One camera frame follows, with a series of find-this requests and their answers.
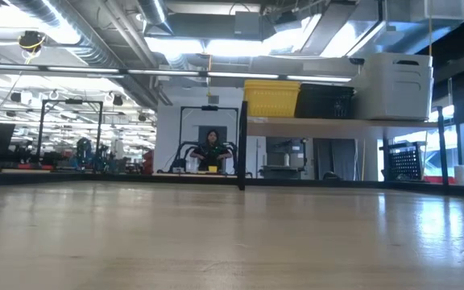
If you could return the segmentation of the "wooden shelf with black legs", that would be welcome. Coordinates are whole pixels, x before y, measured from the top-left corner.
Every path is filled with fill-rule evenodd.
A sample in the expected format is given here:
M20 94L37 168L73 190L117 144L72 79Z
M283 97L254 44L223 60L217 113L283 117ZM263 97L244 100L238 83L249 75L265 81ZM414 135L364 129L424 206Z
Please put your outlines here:
M319 181L319 180L265 180L246 177L247 137L305 137L317 139L357 139L383 140L384 172L389 173L388 141L394 137L418 131L438 129L440 149L445 149L444 122L412 122L395 120L358 119L311 119L311 118L257 118L248 115L248 103L242 102L238 117L238 177L237 186L244 190L247 185L254 186L304 186L338 187L360 189L400 189L413 192L447 192L449 177L442 174L441 183L431 184L418 181Z

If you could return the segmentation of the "person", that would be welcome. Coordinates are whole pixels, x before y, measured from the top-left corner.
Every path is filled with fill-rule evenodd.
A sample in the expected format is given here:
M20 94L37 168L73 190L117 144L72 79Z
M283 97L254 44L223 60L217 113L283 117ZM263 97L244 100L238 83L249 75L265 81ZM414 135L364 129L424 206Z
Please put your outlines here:
M198 160L198 170L208 171L209 166L214 166L218 171L222 170L223 161L232 157L232 154L219 140L216 130L210 130L205 142L194 149L190 156Z

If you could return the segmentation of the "red background object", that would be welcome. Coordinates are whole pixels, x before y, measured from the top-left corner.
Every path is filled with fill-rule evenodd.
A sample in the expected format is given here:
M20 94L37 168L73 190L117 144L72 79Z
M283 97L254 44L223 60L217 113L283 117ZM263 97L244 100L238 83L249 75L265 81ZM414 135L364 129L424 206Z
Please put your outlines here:
M148 150L143 154L143 170L142 174L144 175L152 175L154 172L153 169L153 161L154 161L154 151Z

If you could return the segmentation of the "long ceiling light tube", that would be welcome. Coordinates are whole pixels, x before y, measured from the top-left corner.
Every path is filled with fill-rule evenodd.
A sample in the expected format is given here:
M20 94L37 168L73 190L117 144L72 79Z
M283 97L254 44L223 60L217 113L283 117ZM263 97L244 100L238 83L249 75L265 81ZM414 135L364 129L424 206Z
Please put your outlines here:
M204 78L238 78L238 79L257 79L257 80L278 80L278 81L309 81L323 83L347 83L352 77L331 77L331 76L305 76L305 75L284 75L270 73L252 72L219 72L219 71L189 71L189 70L163 70L163 69L130 69L130 68L94 68L94 67L72 67L72 66L47 66L33 64L0 64L0 71L4 73L22 72L31 74L44 73L46 75L82 74L98 75L101 77L113 76L154 76L154 77L204 77Z

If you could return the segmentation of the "black perforated crate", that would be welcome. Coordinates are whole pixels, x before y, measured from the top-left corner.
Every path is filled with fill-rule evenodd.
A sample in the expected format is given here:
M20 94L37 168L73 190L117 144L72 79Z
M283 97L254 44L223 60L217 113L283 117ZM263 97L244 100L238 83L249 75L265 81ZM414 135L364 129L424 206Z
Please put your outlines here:
M425 142L402 142L392 145L383 141L379 150L383 153L383 169L385 181L421 181L423 165L421 148Z

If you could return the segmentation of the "black background rig frame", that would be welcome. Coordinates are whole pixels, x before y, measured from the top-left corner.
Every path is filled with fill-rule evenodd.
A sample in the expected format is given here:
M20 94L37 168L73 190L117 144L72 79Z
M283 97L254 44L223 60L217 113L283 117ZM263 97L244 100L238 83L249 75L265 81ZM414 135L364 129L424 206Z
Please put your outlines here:
M178 143L203 143L209 130L218 132L218 139L238 143L239 108L220 106L181 106Z
M44 99L42 100L42 106L41 106L41 111L40 111L39 135L38 135L38 140L37 140L38 147L35 153L36 159L40 160L40 156L41 156L45 116L59 103L64 103L68 105L83 105L83 104L99 105L99 111L97 112L98 123L97 123L97 140L96 140L96 152L99 152L101 133L102 133L102 116L103 116L103 102L102 101L85 101L83 99L76 99L76 98L68 98L64 100Z

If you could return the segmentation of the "silver spiral ventilation duct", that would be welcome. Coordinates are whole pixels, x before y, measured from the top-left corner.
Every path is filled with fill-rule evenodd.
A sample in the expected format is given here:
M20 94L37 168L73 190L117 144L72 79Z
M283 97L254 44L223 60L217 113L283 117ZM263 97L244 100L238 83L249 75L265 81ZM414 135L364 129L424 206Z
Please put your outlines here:
M82 18L68 0L5 0L49 29L59 28L77 38L72 53L89 67L124 68L124 63Z

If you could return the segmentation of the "silver rectangular ventilation duct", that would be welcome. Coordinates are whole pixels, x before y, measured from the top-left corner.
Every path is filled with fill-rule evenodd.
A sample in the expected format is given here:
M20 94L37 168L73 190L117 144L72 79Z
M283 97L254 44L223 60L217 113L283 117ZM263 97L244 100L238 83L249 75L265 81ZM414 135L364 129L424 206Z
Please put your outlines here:
M416 54L464 22L464 0L331 0L329 7L341 26L324 58Z

